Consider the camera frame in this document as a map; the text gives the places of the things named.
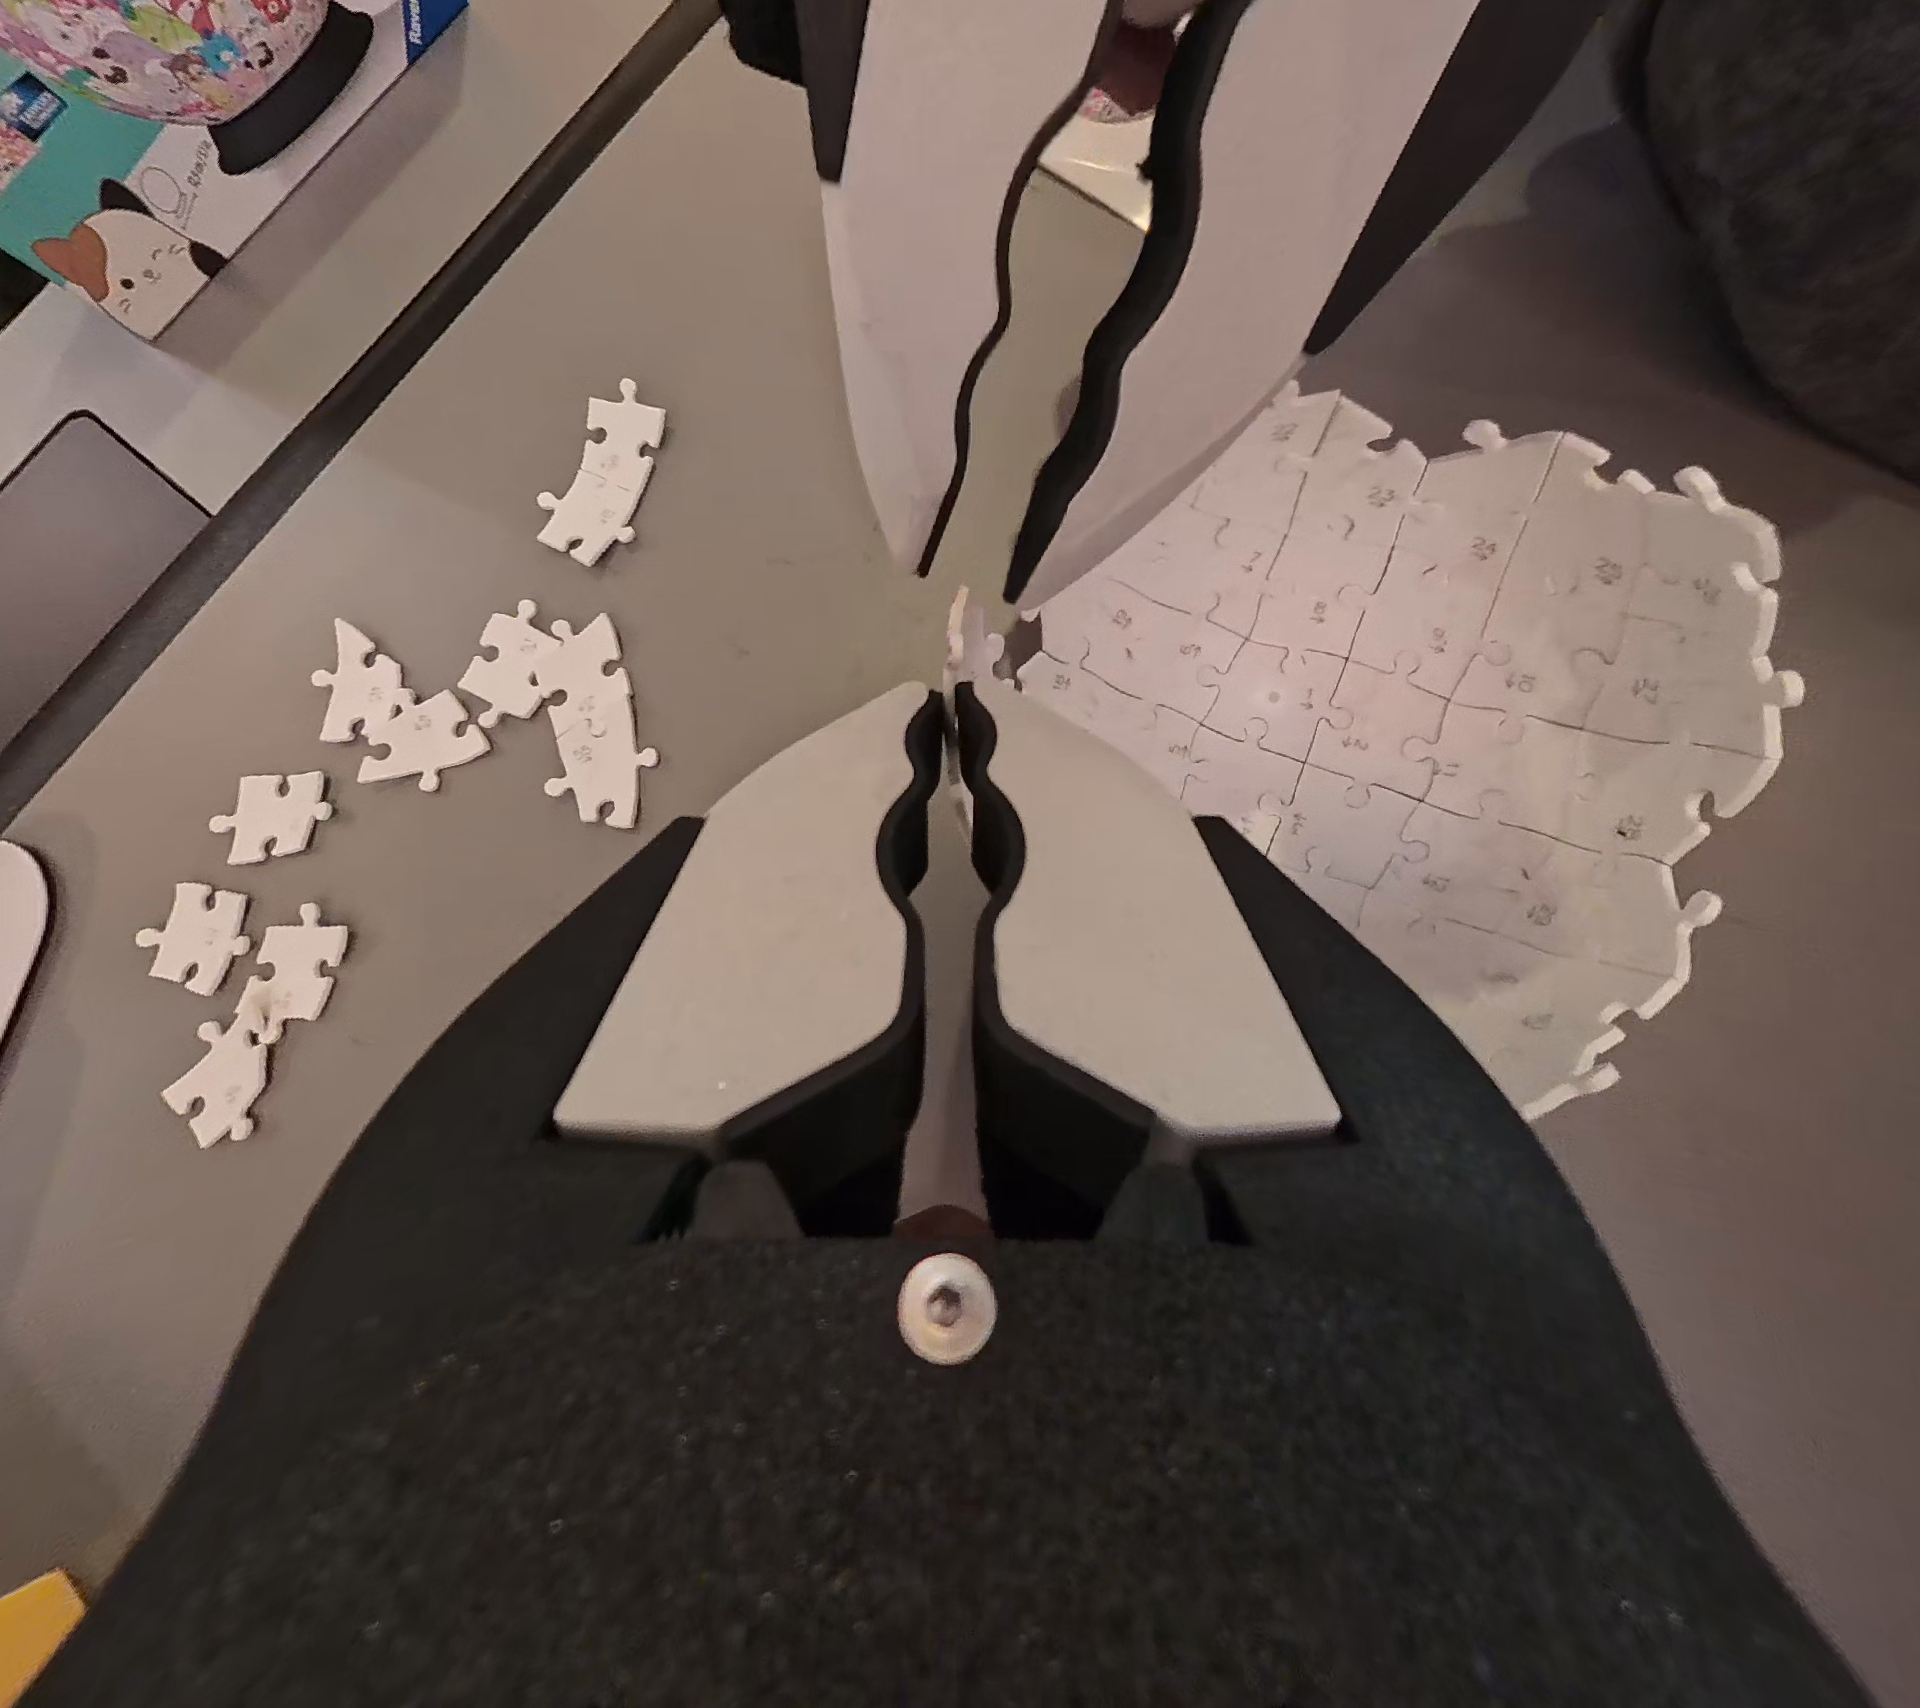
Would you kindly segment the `partly built white puzzle ball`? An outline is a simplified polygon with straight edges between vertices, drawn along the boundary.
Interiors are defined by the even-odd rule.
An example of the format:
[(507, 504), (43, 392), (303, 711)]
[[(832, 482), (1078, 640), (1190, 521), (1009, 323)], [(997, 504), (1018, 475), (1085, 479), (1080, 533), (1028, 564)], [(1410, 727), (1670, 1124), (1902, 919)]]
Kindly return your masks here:
[(1018, 686), (1233, 821), (1511, 1107), (1606, 1090), (1719, 899), (1678, 861), (1771, 781), (1783, 542), (1702, 468), (1572, 430), (1430, 457), (1279, 392), (1165, 510), (1022, 610)]

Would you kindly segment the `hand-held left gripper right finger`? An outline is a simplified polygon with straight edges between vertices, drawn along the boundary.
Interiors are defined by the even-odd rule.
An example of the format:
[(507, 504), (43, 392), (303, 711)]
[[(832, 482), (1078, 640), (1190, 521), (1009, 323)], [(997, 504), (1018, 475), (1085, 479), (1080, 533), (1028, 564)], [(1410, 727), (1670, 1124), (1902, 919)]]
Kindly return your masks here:
[(971, 1098), (997, 1233), (1089, 1238), (1152, 1163), (1336, 1131), (1332, 1082), (1203, 820), (997, 680), (955, 684), (955, 773), (988, 895)]

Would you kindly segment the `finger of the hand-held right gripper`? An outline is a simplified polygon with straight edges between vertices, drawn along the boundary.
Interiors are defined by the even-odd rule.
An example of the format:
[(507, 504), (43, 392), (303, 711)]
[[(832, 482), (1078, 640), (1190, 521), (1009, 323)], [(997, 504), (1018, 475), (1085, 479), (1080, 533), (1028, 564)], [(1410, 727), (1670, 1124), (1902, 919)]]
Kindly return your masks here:
[(1151, 229), (1085, 345), (1006, 603), (1075, 587), (1253, 425), (1307, 352), (1482, 0), (1205, 0), (1151, 130)]
[(927, 576), (1011, 319), (1011, 219), (1118, 0), (865, 0), (825, 240), (848, 419), (893, 560)]

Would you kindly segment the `yellow box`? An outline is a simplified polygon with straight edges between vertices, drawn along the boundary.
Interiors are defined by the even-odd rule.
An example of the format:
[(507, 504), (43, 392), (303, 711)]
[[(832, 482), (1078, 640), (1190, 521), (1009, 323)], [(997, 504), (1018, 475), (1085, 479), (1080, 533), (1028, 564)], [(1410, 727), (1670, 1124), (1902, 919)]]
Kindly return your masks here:
[(58, 1567), (4, 1595), (0, 1703), (17, 1703), (26, 1695), (84, 1618), (84, 1586)]

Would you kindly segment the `puzzle pieces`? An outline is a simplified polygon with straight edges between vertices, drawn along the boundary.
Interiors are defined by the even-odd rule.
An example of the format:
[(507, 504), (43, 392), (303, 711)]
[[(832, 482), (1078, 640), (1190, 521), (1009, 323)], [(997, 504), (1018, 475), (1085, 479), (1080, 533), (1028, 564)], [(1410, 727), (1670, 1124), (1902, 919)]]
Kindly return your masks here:
[[(612, 546), (635, 542), (635, 510), (667, 442), (667, 412), (622, 378), (616, 397), (589, 397), (580, 468), (565, 492), (540, 492), (536, 542), (583, 569)], [(560, 769), (543, 782), (570, 799), (580, 821), (632, 832), (641, 813), (641, 773), (660, 764), (635, 730), (635, 686), (618, 654), (612, 616), (540, 621), (536, 603), (495, 613), (465, 676), (436, 693), (415, 693), (401, 666), (358, 624), (337, 618), (337, 666), (309, 676), (326, 693), (323, 742), (358, 747), (356, 782), (401, 782), (437, 794), (444, 776), (490, 754), (504, 722), (548, 722)], [(166, 920), (135, 930), (154, 980), (196, 996), (229, 983), (252, 960), (229, 1017), (200, 1024), (200, 1052), (161, 1090), (200, 1148), (254, 1135), (275, 1051), (293, 1024), (316, 1024), (348, 954), (348, 927), (323, 906), (247, 933), (252, 899), (241, 889), (180, 878)]]

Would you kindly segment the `single white puzzle piece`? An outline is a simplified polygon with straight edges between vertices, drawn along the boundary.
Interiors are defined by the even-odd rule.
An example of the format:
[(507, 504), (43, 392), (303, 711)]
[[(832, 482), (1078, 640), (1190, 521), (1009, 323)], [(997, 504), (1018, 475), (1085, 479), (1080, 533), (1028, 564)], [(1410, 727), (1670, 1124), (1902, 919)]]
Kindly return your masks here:
[(948, 654), (941, 686), (960, 684), (990, 684), (1006, 678), (1006, 634), (997, 634), (985, 613), (971, 603), (971, 589), (963, 587), (948, 610)]

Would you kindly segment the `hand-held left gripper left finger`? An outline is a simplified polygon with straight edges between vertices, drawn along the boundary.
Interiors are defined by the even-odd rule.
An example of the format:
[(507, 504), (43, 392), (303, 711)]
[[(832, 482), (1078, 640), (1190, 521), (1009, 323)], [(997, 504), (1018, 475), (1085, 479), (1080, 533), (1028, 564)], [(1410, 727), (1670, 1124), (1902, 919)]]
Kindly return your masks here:
[(906, 680), (711, 802), (558, 1098), (560, 1142), (757, 1164), (804, 1233), (897, 1232), (941, 742), (941, 696)]

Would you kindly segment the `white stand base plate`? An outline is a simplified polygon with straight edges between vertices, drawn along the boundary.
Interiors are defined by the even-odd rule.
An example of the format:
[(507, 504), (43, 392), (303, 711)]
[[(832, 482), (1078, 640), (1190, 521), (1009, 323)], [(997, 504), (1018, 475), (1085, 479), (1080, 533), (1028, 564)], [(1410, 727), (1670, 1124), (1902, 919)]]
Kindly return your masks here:
[(43, 859), (4, 838), (4, 1080), (52, 933), (56, 889)]

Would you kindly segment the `printed instruction leaflet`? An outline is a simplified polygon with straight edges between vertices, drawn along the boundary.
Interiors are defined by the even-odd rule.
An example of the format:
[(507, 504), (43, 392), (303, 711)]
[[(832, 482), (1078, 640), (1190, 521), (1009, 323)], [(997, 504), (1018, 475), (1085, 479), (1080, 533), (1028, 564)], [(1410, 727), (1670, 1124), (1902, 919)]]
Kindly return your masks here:
[(1151, 227), (1145, 179), (1152, 111), (1127, 111), (1104, 88), (1088, 88), (1068, 125), (1052, 134), (1042, 167), (1136, 229)]

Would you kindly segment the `colourful puzzle box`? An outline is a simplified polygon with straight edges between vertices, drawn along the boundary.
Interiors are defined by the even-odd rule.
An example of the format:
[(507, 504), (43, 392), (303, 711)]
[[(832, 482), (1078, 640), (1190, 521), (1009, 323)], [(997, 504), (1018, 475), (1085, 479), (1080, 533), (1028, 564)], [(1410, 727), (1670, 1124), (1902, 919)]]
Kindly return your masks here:
[(161, 339), (467, 0), (4, 0), (4, 253)]

